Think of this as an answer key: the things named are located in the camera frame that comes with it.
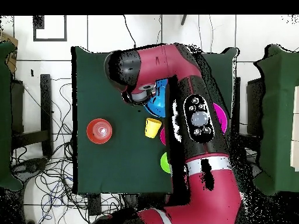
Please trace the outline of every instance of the yellow cup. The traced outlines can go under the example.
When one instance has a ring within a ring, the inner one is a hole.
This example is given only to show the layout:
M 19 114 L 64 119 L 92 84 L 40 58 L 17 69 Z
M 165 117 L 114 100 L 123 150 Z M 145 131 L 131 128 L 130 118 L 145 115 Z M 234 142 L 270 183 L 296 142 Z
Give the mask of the yellow cup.
M 155 120 L 154 118 L 147 118 L 147 122 L 145 124 L 145 136 L 148 138 L 155 138 L 161 125 L 161 121 Z

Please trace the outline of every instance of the floor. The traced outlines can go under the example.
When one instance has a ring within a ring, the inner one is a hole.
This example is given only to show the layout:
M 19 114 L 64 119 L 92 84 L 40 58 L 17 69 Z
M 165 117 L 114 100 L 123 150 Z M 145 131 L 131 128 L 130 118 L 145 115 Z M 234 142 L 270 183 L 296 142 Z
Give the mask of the floor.
M 299 18 L 296 15 L 187 15 L 185 25 L 180 22 L 183 15 L 126 15 L 128 28 L 137 47 L 156 43 L 195 44 L 204 52 L 221 53 L 227 47 L 238 47 L 237 75 L 241 77 L 241 116 L 240 129 L 246 133 L 246 84 L 260 77 L 254 61 L 262 59 L 264 49 L 268 44 L 280 44 L 294 51 L 299 49 Z M 71 46 L 81 46 L 91 52 L 109 52 L 133 48 L 132 41 L 125 25 L 123 16 L 67 16 L 67 41 L 51 41 L 63 39 L 65 36 L 64 16 L 45 16 L 44 29 L 36 30 L 37 39 L 33 41 L 32 16 L 2 16 L 1 28 L 7 34 L 19 40 L 16 79 L 23 81 L 28 92 L 37 102 L 40 102 L 40 74 L 50 74 L 52 78 L 53 116 L 57 123 L 71 109 Z M 23 124 L 25 132 L 40 130 L 40 107 L 25 92 Z M 64 123 L 72 130 L 72 112 Z M 53 122 L 54 148 L 71 136 L 65 131 L 59 134 L 59 126 Z M 28 146 L 23 159 L 41 156 L 40 144 Z M 59 150 L 54 158 L 63 156 Z M 72 173 L 71 164 L 67 171 Z M 49 189 L 44 180 L 53 182 L 51 190 L 57 190 L 59 185 L 53 177 L 38 177 L 31 179 L 25 192 L 25 214 L 41 224 L 87 224 L 82 216 L 87 216 L 86 210 L 80 212 L 74 205 L 69 207 L 57 205 L 49 209 Z M 84 205 L 85 199 L 77 198 Z M 117 205 L 116 199 L 105 202 L 106 209 L 111 202 Z

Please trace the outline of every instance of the red robot arm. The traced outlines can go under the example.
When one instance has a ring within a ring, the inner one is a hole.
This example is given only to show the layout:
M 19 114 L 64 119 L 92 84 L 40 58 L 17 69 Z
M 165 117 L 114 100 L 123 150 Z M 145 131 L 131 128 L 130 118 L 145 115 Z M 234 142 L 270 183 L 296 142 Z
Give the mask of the red robot arm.
M 201 70 L 181 44 L 116 51 L 105 72 L 126 102 L 145 104 L 155 82 L 166 87 L 166 148 L 173 194 L 163 209 L 138 213 L 145 224 L 234 224 L 237 182 Z

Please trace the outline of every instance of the cardboard box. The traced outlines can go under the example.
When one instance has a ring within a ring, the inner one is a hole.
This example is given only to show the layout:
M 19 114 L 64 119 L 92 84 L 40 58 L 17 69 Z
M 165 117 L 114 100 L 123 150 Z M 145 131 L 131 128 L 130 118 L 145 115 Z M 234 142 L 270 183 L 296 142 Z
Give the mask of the cardboard box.
M 12 44 L 15 45 L 16 48 L 18 48 L 18 40 L 16 38 L 13 38 L 12 36 L 4 33 L 2 30 L 0 30 L 0 42 L 2 41 L 10 41 Z M 11 70 L 11 73 L 14 74 L 16 71 L 16 56 L 17 56 L 17 49 L 10 53 L 9 56 L 6 59 L 6 64 L 8 68 Z

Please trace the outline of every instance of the red bowl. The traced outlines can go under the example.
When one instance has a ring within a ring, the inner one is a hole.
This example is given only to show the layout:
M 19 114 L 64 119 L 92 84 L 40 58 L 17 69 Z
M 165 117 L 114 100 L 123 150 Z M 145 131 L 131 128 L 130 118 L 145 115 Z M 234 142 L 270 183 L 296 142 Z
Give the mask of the red bowl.
M 88 124 L 86 133 L 93 143 L 104 144 L 112 136 L 112 127 L 107 120 L 97 118 Z

